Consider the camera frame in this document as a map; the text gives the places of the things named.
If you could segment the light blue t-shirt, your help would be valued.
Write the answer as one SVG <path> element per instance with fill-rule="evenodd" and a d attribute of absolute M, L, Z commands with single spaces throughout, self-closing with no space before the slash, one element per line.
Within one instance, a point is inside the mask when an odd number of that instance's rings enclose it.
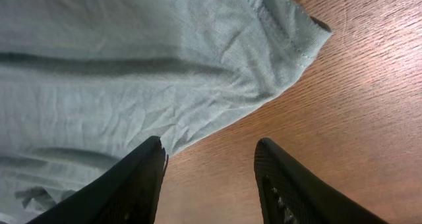
<path fill-rule="evenodd" d="M 150 136 L 174 155 L 278 97 L 330 28 L 294 0 L 1 0 L 1 222 Z"/>

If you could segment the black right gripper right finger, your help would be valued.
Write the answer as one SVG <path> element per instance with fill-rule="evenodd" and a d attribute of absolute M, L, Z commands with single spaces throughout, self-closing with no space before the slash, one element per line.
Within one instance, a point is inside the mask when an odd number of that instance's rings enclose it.
<path fill-rule="evenodd" d="M 319 179 L 269 138 L 256 145 L 254 171 L 265 224 L 385 222 Z"/>

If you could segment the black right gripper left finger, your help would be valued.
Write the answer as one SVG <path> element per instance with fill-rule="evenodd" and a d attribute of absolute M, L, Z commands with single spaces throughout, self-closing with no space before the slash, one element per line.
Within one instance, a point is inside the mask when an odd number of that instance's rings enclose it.
<path fill-rule="evenodd" d="M 168 158 L 160 138 L 151 136 L 98 179 L 29 224 L 154 223 Z"/>

